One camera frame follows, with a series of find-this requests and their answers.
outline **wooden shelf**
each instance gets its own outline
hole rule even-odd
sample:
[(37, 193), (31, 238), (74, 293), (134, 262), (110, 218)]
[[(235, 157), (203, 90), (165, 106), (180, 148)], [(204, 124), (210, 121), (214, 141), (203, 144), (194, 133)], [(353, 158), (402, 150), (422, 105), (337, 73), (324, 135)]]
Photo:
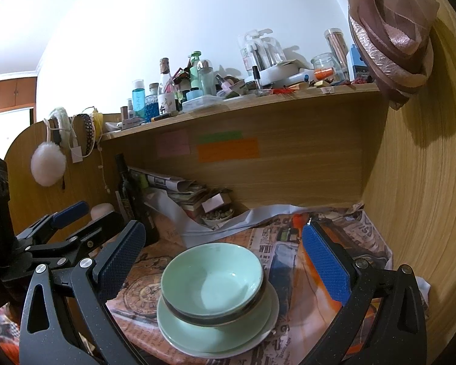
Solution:
[(258, 97), (256, 99), (241, 100), (241, 101), (226, 101), (226, 103), (218, 104), (216, 106), (207, 107), (195, 110), (188, 113), (183, 113), (173, 118), (166, 118), (157, 122), (147, 123), (131, 129), (121, 130), (117, 132), (106, 133), (102, 137), (102, 141), (116, 139), (118, 137), (128, 136), (130, 134), (140, 133), (147, 130), (165, 127), (168, 125), (186, 122), (188, 120), (195, 120), (204, 116), (220, 115), (230, 111), (243, 110), (248, 108), (263, 108), (263, 106), (270, 106), (276, 103), (285, 103), (288, 101), (300, 100), (304, 101), (310, 99), (310, 102), (341, 102), (346, 103), (349, 100), (359, 101), (360, 96), (363, 94), (377, 94), (379, 90), (375, 84), (362, 84), (362, 85), (342, 85), (334, 86), (334, 93), (323, 94), (321, 89), (311, 88), (307, 90), (300, 90), (288, 95), (270, 95)]

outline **ceiling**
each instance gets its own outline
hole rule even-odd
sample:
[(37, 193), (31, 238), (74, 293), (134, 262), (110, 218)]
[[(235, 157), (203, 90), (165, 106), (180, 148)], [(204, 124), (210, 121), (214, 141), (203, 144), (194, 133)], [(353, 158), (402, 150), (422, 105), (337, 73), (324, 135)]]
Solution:
[(0, 0), (0, 79), (35, 75), (49, 39), (75, 1)]

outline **small bowl of beads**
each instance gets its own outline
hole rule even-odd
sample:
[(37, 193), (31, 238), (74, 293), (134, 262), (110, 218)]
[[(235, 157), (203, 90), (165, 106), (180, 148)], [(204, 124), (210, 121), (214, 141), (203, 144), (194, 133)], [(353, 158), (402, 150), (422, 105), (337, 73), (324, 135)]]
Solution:
[(210, 228), (214, 228), (222, 222), (228, 221), (233, 217), (233, 209), (213, 210), (203, 217), (204, 223)]

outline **silver screw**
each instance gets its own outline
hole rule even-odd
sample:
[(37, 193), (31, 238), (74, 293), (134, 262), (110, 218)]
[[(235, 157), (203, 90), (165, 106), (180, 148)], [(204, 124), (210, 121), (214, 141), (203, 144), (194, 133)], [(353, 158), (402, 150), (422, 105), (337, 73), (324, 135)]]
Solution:
[(355, 263), (359, 269), (366, 269), (368, 267), (368, 261), (364, 258), (356, 258)]
[(37, 268), (35, 268), (35, 272), (36, 273), (42, 273), (42, 272), (44, 272), (46, 270), (46, 268), (47, 267), (43, 263), (41, 263), (39, 266), (37, 266)]
[(405, 274), (412, 274), (412, 268), (409, 265), (404, 264), (400, 268), (402, 269), (402, 272), (404, 272)]
[(93, 261), (91, 260), (91, 258), (84, 258), (80, 261), (79, 266), (81, 266), (82, 268), (89, 268), (92, 263)]

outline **pink sticky note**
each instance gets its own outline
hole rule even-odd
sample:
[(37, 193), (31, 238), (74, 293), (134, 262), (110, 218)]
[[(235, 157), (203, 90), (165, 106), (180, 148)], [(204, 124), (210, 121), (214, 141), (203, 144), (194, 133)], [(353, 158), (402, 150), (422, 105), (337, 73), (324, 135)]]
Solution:
[(156, 135), (156, 148), (159, 158), (189, 155), (191, 153), (188, 133), (185, 129)]

